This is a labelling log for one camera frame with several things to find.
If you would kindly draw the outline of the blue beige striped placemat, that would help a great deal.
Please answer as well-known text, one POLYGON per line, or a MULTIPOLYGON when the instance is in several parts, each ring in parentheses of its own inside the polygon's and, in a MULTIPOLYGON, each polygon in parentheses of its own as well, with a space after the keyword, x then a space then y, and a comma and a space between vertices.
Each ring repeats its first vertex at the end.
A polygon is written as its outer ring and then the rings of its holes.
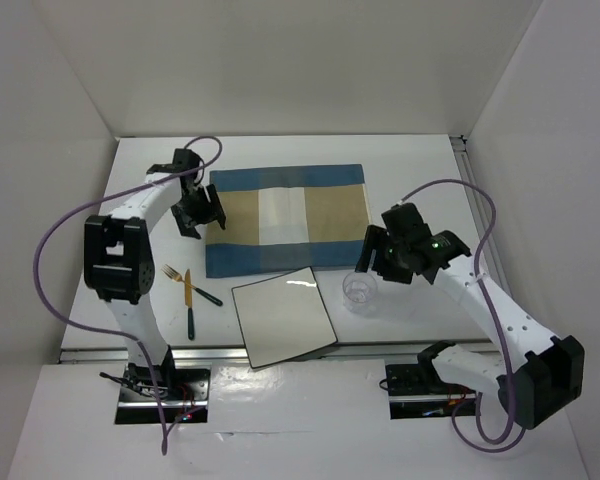
POLYGON ((216 170, 226 226, 205 234, 209 278, 352 268, 371 222, 359 164, 216 170))

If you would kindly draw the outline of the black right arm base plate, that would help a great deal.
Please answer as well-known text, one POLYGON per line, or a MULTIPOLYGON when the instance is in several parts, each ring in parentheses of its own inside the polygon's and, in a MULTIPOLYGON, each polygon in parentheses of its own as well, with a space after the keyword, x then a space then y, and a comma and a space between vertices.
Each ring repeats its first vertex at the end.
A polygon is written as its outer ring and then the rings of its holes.
POLYGON ((464 386, 428 383, 417 364, 388 364, 379 387, 388 395, 392 420, 475 415, 475 393, 464 386))

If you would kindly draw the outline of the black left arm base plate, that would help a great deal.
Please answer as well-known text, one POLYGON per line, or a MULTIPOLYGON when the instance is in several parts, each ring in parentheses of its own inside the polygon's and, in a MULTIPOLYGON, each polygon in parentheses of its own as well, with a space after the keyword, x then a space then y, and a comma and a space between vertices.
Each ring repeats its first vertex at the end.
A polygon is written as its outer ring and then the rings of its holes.
MULTIPOLYGON (((159 387, 160 398, 168 424, 180 419, 181 424, 206 423, 211 370, 183 369, 178 372, 175 386, 159 387)), ((132 383, 127 371, 114 378, 120 387, 114 423, 116 425, 159 424, 159 414, 151 385, 132 383)))

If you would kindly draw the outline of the clear plastic cup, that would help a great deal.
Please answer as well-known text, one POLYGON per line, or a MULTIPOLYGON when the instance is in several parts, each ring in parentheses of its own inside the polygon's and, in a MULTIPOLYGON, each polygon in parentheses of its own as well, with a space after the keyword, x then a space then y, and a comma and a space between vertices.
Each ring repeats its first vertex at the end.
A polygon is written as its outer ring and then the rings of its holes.
POLYGON ((366 272, 348 273, 342 282, 343 305, 351 313, 367 315, 377 295, 377 282, 366 272))

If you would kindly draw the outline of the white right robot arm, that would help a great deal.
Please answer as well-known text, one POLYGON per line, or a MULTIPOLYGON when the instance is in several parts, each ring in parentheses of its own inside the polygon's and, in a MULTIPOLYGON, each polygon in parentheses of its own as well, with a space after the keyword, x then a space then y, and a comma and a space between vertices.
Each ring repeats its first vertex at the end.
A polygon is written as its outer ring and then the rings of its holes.
POLYGON ((459 305, 502 355, 489 360, 439 341, 418 355, 421 388, 437 392, 456 384, 495 397, 527 430, 580 396, 585 351, 575 337, 559 337, 538 323, 488 275, 476 271, 474 256, 456 234, 432 234, 414 204, 395 205, 382 219, 382 226, 366 229, 357 271, 373 271, 400 284, 423 277, 459 305))

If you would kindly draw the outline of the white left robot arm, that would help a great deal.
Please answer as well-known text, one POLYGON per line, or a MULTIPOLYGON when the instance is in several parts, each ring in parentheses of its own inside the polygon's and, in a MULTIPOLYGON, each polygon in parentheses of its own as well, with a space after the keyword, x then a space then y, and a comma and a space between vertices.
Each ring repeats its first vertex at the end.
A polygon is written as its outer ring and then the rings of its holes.
POLYGON ((156 274, 150 233, 168 212, 183 237, 199 239, 200 225, 226 228, 216 187, 204 186, 203 178, 202 158, 187 147, 177 149, 171 162, 147 170, 146 189, 107 215, 90 216, 84 226, 85 283, 123 333, 131 380, 156 399, 173 394, 178 376, 149 296, 156 274))

